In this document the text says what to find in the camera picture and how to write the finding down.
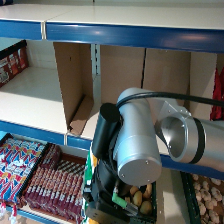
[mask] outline snack package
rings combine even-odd
[[[64,185],[64,187],[62,189],[60,198],[58,200],[57,209],[58,209],[58,213],[60,213],[62,216],[64,214],[64,204],[65,204],[67,195],[69,193],[69,190],[70,190],[70,188],[72,186],[73,180],[74,180],[74,174],[73,173],[69,173],[68,176],[67,176],[65,185]]]
[[[44,207],[46,208],[46,210],[48,210],[49,212],[51,212],[51,207],[49,206],[50,205],[50,199],[51,199],[51,195],[53,193],[53,189],[55,186],[58,186],[58,183],[57,183],[57,179],[59,178],[59,176],[61,175],[61,172],[60,171],[55,171],[54,173],[54,176],[52,178],[52,180],[50,180],[50,184],[49,184],[49,187],[48,187],[48,191],[45,195],[45,201],[44,201]]]
[[[58,201],[59,201],[61,192],[62,192],[62,190],[63,190],[63,187],[64,187],[64,185],[65,185],[65,181],[66,181],[66,179],[67,179],[67,176],[68,176],[68,172],[63,172],[61,181],[60,181],[60,183],[59,183],[59,186],[58,186],[58,189],[57,189],[57,192],[56,192],[56,194],[55,194],[54,201],[53,201],[53,205],[54,205],[55,207],[57,207],[57,205],[58,205]]]
[[[25,168],[24,172],[23,172],[23,176],[22,178],[19,180],[19,183],[12,189],[11,194],[8,198],[8,201],[12,201],[12,202],[17,202],[17,194],[20,190],[20,188],[22,187],[24,181],[26,180],[27,176],[29,175],[31,169],[29,168]]]
[[[56,179],[54,188],[53,188],[53,190],[52,190],[50,199],[49,199],[49,201],[48,201],[48,208],[51,210],[51,212],[52,212],[53,214],[57,214],[57,209],[56,209],[56,207],[54,207],[53,202],[54,202],[55,195],[56,195],[56,193],[57,193],[57,191],[58,191],[58,187],[59,187],[60,181],[61,181],[62,176],[63,176],[63,174],[64,174],[61,170],[58,171],[58,172],[59,172],[59,173],[58,173],[58,177],[57,177],[57,179]]]
[[[0,199],[4,198],[4,194],[8,189],[8,183],[10,181],[11,176],[13,175],[13,171],[16,169],[17,167],[14,165],[8,165],[5,169],[5,172],[2,174],[1,176],[1,180],[0,180]]]
[[[73,182],[72,182],[72,185],[69,189],[69,192],[65,198],[65,202],[64,204],[62,205],[62,211],[63,211],[63,216],[66,218],[66,219],[69,219],[70,215],[68,214],[68,206],[69,206],[69,203],[70,203],[70,200],[71,200],[71,197],[72,197],[72,194],[73,194],[73,191],[75,190],[75,187],[76,187],[76,183],[78,181],[78,175],[75,175],[74,176],[74,179],[73,179]]]
[[[61,149],[57,145],[51,145],[49,152],[44,159],[41,167],[46,169],[55,169],[60,159]]]
[[[41,171],[41,168],[38,167],[36,173],[34,174],[34,176],[33,176],[33,178],[32,178],[32,181],[31,181],[31,183],[30,183],[30,185],[29,185],[29,188],[27,189],[26,194],[25,194],[25,196],[24,196],[24,198],[26,199],[26,201],[27,201],[28,203],[29,203],[29,196],[30,196],[30,193],[31,193],[31,191],[32,191],[32,188],[33,188],[35,182],[36,182],[36,179],[37,179],[38,176],[39,176],[40,171]]]
[[[34,192],[34,195],[33,195],[33,198],[32,198],[33,199],[33,204],[36,205],[37,207],[38,207],[37,198],[38,198],[39,192],[40,192],[40,190],[41,190],[41,188],[44,184],[44,181],[46,180],[47,174],[48,174],[48,170],[44,169],[43,176],[42,176],[38,186],[36,187],[36,191]]]
[[[43,195],[43,193],[44,193],[45,188],[46,188],[46,186],[48,184],[49,178],[51,176],[51,172],[52,172],[52,170],[48,170],[46,178],[45,178],[45,181],[44,181],[44,183],[43,183],[43,185],[42,185],[42,187],[41,187],[41,189],[39,191],[39,195],[37,196],[36,203],[38,204],[38,206],[41,206],[42,201],[44,200],[44,196],[45,195]]]
[[[77,180],[77,184],[76,184],[76,187],[72,193],[72,197],[70,199],[70,202],[69,202],[69,205],[68,205],[68,215],[70,217],[73,217],[73,218],[76,218],[76,215],[75,215],[75,210],[76,210],[76,207],[74,207],[74,203],[75,203],[75,200],[77,198],[77,195],[78,195],[78,192],[82,186],[82,181],[83,181],[83,178],[82,176],[79,176],[78,177],[78,180]]]
[[[82,198],[82,192],[81,190],[79,191],[79,194],[78,194],[78,202],[77,202],[77,206],[76,206],[76,223],[77,224],[80,224],[81,221],[82,221],[82,216],[81,216],[81,211],[82,211],[82,204],[83,204],[83,198]]]
[[[24,170],[25,170],[25,167],[15,168],[15,170],[13,171],[13,173],[9,179],[9,182],[4,184],[1,188],[0,198],[2,198],[4,200],[9,199],[12,190],[14,188],[16,188],[16,186],[19,184],[20,180],[22,179]]]
[[[39,186],[39,184],[40,184],[40,182],[41,182],[41,180],[43,178],[44,173],[45,173],[45,169],[41,169],[39,174],[38,174],[38,176],[37,176],[37,178],[36,178],[36,181],[35,181],[35,183],[33,185],[33,188],[32,188],[32,190],[30,192],[30,195],[29,195],[29,200],[30,201],[33,201],[36,189]]]
[[[46,211],[50,211],[50,209],[48,209],[48,206],[46,206],[46,205],[48,203],[48,199],[49,199],[48,192],[51,190],[54,174],[55,174],[55,170],[52,170],[51,175],[48,179],[47,185],[44,189],[42,198],[41,198],[41,205],[40,206]]]

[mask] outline white shelf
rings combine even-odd
[[[156,181],[157,223],[190,223],[180,172],[162,169]]]
[[[46,215],[46,214],[41,213],[41,212],[33,211],[32,209],[30,209],[30,207],[29,207],[28,205],[24,206],[21,210],[22,210],[22,211],[25,211],[25,212],[28,212],[28,213],[31,213],[31,214],[33,214],[33,215],[36,215],[36,216],[39,216],[39,217],[42,217],[42,218],[51,220],[51,221],[53,221],[53,222],[55,222],[55,223],[60,223],[60,224],[71,224],[70,222],[64,221],[64,220],[62,220],[62,219],[55,218],[55,217],[53,217],[53,216]]]
[[[15,4],[0,7],[0,20],[45,22],[70,10],[63,5]]]
[[[2,121],[67,132],[57,70],[25,69],[0,89],[0,103]]]
[[[72,7],[48,22],[224,29],[224,4],[95,3]]]

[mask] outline cardboard divider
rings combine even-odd
[[[217,54],[191,53],[190,94],[212,98]],[[209,120],[211,106],[190,102],[190,112],[193,117]]]
[[[144,48],[101,46],[101,102],[116,103],[127,88],[141,88]]]
[[[90,45],[54,43],[67,128],[81,135],[93,106]]]
[[[190,76],[190,52],[147,49],[143,89],[186,94]]]
[[[93,99],[85,96],[77,113],[75,114],[70,124],[72,130],[71,133],[74,135],[80,135],[85,127],[86,118],[89,117],[93,107]]]

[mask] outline metal shelf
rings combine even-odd
[[[58,145],[64,145],[64,135],[59,133],[9,123],[1,120],[0,120],[0,130],[12,134],[39,139],[46,142],[51,142]]]
[[[46,30],[51,41],[224,53],[224,30],[53,22]]]
[[[40,22],[0,20],[0,27],[0,37],[29,40],[42,39]]]

